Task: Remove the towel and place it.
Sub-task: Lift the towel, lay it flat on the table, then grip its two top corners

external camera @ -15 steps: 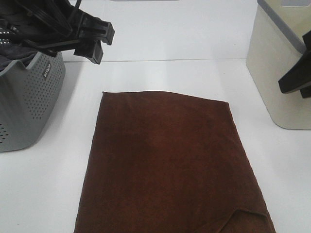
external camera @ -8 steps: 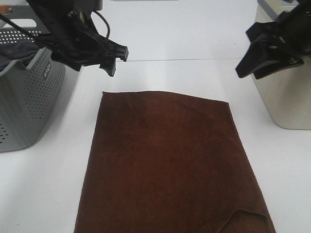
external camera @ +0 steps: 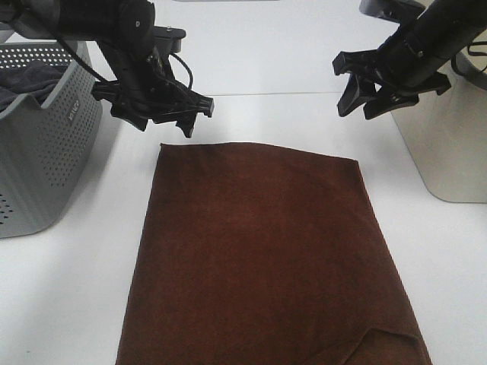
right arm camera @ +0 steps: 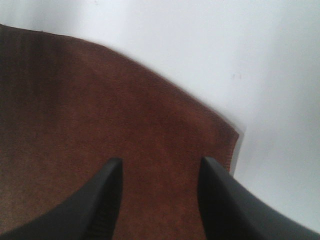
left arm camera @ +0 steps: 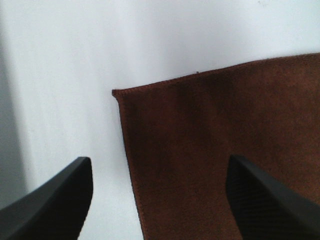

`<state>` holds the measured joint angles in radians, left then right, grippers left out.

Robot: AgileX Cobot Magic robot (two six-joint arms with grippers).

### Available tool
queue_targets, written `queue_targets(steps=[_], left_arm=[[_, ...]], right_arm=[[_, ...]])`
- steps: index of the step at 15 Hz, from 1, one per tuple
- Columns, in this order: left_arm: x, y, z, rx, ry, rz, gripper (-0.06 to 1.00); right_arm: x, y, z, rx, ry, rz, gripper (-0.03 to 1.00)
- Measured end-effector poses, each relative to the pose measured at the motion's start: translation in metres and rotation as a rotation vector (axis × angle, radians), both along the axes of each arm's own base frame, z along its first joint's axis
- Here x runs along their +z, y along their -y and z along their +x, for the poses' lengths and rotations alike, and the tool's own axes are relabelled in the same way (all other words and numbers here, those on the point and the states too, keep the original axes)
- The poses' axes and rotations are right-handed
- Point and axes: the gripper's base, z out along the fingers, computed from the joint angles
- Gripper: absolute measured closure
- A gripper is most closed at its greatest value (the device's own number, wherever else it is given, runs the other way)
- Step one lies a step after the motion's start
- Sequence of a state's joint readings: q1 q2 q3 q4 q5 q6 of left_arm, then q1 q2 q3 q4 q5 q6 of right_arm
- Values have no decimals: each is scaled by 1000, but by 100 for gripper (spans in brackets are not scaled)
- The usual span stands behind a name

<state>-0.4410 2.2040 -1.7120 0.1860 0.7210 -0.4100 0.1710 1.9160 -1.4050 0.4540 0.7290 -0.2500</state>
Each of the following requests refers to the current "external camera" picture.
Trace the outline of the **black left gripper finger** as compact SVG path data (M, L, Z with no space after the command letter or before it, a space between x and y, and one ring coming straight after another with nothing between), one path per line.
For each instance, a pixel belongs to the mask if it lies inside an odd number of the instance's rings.
M181 112L181 113L165 113L155 116L154 124L162 124L167 122L175 122L176 127L180 128L186 138L191 138L193 135L194 125L196 122L195 112Z
M128 122L141 132L144 132L147 128L148 120L136 115L130 109L125 109L121 106L111 106L111 116Z

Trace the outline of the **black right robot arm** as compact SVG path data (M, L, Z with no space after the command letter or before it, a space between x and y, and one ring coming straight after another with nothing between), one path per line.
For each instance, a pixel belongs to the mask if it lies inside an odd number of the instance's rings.
M363 1L359 10L399 27L377 49L334 58L335 75L349 75L337 104L341 117L362 107L370 120L416 105L420 94L444 94L450 81L439 68L486 29L484 1Z

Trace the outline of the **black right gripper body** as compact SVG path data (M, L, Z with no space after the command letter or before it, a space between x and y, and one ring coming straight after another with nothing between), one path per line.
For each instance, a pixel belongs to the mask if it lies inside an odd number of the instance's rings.
M335 75L349 75L345 95L441 95L450 82L438 69L451 58L451 32L405 32L377 49L341 51L332 65Z

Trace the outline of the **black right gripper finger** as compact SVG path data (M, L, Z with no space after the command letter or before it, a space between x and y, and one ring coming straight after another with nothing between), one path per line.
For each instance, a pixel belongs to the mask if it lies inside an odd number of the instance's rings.
M350 74L343 95L337 104L339 116L347 116L359 106L376 98L375 83L365 77Z
M366 120L371 120L397 109L414 106L418 102L418 95L402 96L397 94L385 94L372 101L368 101L364 105L364 117Z

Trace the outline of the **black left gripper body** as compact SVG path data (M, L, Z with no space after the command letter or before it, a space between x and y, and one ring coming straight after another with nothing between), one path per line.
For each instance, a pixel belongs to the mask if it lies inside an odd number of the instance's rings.
M92 94L125 118L211 117L214 100L179 82L169 57L181 50L186 31L157 26L97 25L91 36L116 76L98 81Z

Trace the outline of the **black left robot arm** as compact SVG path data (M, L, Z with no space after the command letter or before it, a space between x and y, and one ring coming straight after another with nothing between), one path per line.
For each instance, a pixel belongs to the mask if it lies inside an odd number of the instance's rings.
M155 23L150 1L3 1L1 22L28 39L56 40L96 78L95 100L112 116L144 131L148 122L175 122L189 138L196 117L212 116L214 101L178 81L170 59L179 60L186 32ZM108 81L77 56L70 41L94 41L115 75Z

